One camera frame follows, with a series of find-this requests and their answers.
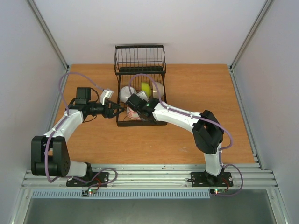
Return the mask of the orange patterned white bowl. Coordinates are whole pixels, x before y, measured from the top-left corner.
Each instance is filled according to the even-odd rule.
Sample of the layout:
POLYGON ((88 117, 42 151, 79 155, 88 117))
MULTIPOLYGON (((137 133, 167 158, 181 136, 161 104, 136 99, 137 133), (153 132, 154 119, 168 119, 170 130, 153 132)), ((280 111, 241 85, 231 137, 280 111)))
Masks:
POLYGON ((140 119, 138 113, 135 112, 135 111, 133 111, 130 107, 127 107, 127 116, 128 116, 130 119, 133 119, 133 120, 138 120, 138 119, 140 119))

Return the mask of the lime green bowl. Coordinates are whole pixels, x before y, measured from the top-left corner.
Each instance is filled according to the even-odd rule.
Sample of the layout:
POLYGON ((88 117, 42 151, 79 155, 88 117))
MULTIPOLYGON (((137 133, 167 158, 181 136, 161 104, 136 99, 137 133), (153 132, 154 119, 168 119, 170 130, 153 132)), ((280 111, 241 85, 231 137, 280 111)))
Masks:
POLYGON ((151 87, 149 83, 141 82, 141 90, 145 92, 147 98, 151 96, 151 87))

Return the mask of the cream beige bowl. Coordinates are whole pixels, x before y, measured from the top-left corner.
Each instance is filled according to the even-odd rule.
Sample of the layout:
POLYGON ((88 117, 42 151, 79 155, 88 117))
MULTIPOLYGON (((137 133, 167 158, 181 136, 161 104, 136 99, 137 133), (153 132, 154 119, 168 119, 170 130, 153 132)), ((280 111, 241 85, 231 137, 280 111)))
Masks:
POLYGON ((152 83, 152 95, 153 98, 159 98, 159 96, 162 98, 164 96, 164 86, 159 82, 152 83))

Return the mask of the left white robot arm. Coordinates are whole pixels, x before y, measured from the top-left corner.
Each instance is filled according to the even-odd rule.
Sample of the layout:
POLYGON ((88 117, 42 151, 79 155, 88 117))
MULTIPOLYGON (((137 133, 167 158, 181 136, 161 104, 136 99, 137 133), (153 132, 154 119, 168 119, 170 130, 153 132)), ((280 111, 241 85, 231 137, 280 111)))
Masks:
POLYGON ((86 162, 70 159, 67 142, 74 131, 88 116, 114 118, 124 111, 119 104, 111 101, 113 91, 104 89, 91 100, 91 87, 78 87, 76 97, 67 104, 62 118, 47 133, 35 136, 31 141, 31 172, 36 176, 77 177, 84 186, 93 183, 94 174, 86 162))

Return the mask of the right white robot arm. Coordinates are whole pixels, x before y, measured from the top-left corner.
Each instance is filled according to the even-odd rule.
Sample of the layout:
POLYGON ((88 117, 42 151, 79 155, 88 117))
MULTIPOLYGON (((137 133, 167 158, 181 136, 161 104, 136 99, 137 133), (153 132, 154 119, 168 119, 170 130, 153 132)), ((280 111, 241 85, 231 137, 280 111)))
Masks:
POLYGON ((151 98, 148 101, 132 94, 125 104, 139 117, 152 123, 167 122, 181 127, 193 134, 196 147, 204 153, 205 181, 216 186, 223 179, 224 168, 221 163, 220 148, 224 131, 210 111, 189 112, 151 98))

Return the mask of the left small circuit board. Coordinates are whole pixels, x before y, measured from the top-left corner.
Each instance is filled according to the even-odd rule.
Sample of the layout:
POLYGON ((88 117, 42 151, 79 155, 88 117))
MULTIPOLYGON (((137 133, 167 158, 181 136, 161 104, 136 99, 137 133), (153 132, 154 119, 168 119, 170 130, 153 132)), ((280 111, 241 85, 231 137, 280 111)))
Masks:
POLYGON ((87 189, 87 190, 82 190, 81 195, 82 196, 91 196, 97 193, 96 189, 87 189))

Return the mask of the small circuit board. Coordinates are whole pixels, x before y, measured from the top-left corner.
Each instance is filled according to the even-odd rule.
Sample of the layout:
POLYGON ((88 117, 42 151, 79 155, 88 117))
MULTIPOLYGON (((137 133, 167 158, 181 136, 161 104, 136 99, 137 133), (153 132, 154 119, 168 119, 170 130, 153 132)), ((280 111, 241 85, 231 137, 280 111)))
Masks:
POLYGON ((81 195, 82 196, 91 196, 97 193, 96 189, 87 189, 87 190, 82 190, 81 195))
POLYGON ((210 193, 211 193, 212 195, 219 195, 219 194, 223 194, 223 193, 225 193, 225 192, 226 192, 225 189, 211 189, 211 190, 210 190, 210 193))

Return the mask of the right small circuit board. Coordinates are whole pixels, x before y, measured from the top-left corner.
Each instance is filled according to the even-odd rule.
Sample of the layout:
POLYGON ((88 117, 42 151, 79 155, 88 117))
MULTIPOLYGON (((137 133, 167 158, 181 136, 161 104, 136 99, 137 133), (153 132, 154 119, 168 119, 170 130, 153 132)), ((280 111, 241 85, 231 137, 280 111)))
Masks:
POLYGON ((210 190, 210 193, 211 193, 212 195, 219 195, 219 194, 223 194, 223 193, 225 193, 225 192, 226 192, 225 189, 211 189, 211 190, 210 190))

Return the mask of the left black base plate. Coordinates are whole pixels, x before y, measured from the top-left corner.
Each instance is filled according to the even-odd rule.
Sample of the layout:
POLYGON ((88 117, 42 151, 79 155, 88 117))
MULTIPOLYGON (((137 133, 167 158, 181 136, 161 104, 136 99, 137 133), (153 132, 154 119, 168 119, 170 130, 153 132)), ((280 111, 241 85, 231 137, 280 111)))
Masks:
POLYGON ((84 180, 84 182, 79 181, 77 179, 72 178, 71 180, 66 181, 67 187, 90 187, 91 185, 94 185, 97 187, 99 186, 99 183, 101 183, 100 187, 106 187, 107 182, 109 181, 109 173, 108 172, 101 172, 98 174, 93 180, 93 176, 96 174, 96 172, 93 172, 93 174, 90 177, 80 177, 80 179, 84 180))

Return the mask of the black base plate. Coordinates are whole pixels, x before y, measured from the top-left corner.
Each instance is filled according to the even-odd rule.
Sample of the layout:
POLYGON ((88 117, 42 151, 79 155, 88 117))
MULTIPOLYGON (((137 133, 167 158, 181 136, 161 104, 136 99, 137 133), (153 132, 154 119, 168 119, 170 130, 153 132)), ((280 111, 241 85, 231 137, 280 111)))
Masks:
POLYGON ((230 172, 222 172, 218 176, 206 172, 191 172, 188 182, 193 187, 233 187, 232 175, 230 172))
POLYGON ((90 187, 91 185, 94 185, 97 187, 99 186, 99 183, 101 183, 100 187, 106 187, 107 182, 109 181, 109 173, 108 172, 101 172, 98 174, 93 180, 93 176, 96 174, 96 172, 93 172, 93 174, 90 177, 80 177, 80 179, 84 180, 84 182, 79 181, 77 179, 72 178, 71 180, 66 181, 67 187, 90 187))

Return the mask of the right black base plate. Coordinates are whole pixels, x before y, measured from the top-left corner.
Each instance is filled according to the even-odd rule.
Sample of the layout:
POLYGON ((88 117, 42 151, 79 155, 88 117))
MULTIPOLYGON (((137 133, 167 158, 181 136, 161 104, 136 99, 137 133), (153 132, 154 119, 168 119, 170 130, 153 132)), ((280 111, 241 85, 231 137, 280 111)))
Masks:
POLYGON ((206 172, 191 172, 188 182, 193 187, 233 187, 232 175, 230 172, 222 172, 218 176, 206 172))

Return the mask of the aluminium rail base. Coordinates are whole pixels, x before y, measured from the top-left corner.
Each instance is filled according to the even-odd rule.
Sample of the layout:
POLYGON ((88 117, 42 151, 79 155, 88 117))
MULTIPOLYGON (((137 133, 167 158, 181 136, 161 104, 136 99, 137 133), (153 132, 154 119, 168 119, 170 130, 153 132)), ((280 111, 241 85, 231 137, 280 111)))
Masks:
MULTIPOLYGON (((118 173, 116 181, 109 189, 189 189, 187 180, 192 172, 204 170, 203 164, 129 164, 112 165, 118 173)), ((233 179, 233 189, 277 189, 278 184, 271 170, 262 170, 259 164, 237 164, 227 167, 233 179)), ((21 188, 25 189, 64 189, 66 178, 58 178, 49 183, 44 176, 34 176, 26 171, 21 188)))

